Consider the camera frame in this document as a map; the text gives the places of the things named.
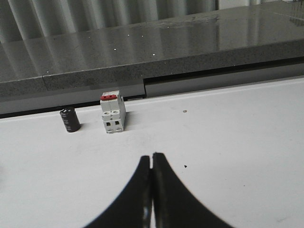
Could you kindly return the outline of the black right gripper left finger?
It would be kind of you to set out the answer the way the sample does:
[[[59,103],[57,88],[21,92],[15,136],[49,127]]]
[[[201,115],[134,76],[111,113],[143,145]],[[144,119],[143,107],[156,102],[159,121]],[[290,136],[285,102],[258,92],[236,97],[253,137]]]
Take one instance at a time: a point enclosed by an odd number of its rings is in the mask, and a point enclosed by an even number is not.
[[[142,156],[133,176],[108,208],[87,228],[149,228],[152,213],[150,157]]]

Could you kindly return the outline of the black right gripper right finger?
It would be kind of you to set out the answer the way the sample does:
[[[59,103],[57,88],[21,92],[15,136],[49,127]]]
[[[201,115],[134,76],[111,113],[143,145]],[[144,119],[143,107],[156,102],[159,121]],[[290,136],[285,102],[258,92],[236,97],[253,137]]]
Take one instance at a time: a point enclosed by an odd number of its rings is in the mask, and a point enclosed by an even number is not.
[[[163,153],[153,154],[152,186],[158,228],[230,228],[185,187]]]

